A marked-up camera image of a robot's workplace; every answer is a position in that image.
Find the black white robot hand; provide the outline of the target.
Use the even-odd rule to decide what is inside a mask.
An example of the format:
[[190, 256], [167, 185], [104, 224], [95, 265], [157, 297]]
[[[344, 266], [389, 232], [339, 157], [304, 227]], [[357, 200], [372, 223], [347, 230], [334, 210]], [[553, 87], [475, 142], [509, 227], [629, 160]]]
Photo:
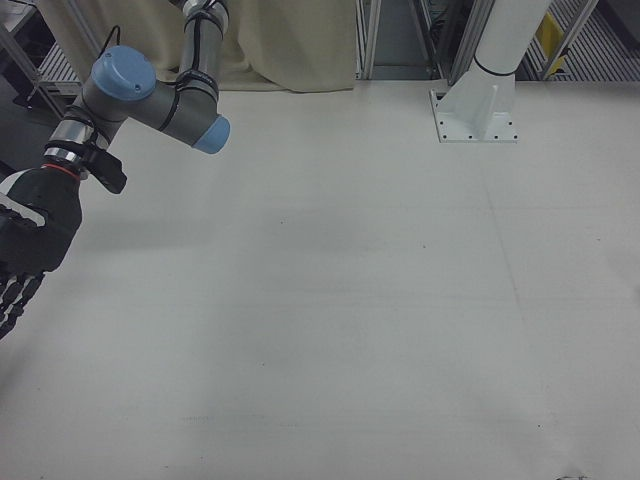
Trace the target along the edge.
[[80, 180], [43, 166], [1, 181], [1, 335], [15, 327], [81, 224]]

